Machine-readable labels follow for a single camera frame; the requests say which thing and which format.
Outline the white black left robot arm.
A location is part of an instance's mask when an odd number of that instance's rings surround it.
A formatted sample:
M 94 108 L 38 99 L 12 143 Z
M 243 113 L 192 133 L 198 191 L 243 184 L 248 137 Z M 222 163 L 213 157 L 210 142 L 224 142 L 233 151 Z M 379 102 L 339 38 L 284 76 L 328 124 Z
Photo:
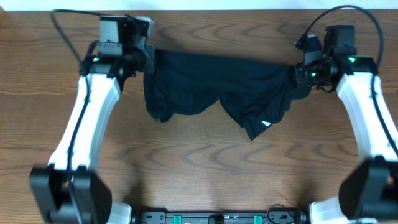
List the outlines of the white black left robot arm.
M 76 102 L 63 137 L 46 166 L 29 182 L 47 223 L 135 223 L 132 206 L 116 202 L 98 175 L 106 126 L 124 82 L 153 73 L 155 47 L 147 45 L 149 17 L 99 15 L 99 39 L 78 59 Z

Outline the black shorts garment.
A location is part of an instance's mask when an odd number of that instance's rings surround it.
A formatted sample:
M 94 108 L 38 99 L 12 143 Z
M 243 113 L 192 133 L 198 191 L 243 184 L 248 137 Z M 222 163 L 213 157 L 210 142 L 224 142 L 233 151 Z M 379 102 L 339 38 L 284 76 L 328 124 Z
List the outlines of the black shorts garment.
M 196 115 L 219 101 L 254 140 L 282 120 L 293 100 L 311 88 L 297 88 L 290 65 L 215 55 L 156 50 L 155 70 L 144 74 L 144 96 L 154 120 Z

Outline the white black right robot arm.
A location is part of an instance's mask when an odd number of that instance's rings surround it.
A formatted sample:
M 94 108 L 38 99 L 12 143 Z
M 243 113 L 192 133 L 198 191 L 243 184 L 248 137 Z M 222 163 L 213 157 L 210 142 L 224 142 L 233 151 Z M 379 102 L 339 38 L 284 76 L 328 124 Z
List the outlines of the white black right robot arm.
M 354 27 L 329 26 L 324 41 L 304 34 L 296 48 L 297 88 L 329 86 L 343 102 L 358 145 L 359 165 L 338 195 L 310 204 L 308 223 L 377 223 L 397 219 L 397 129 L 382 94 L 376 62 L 360 56 Z

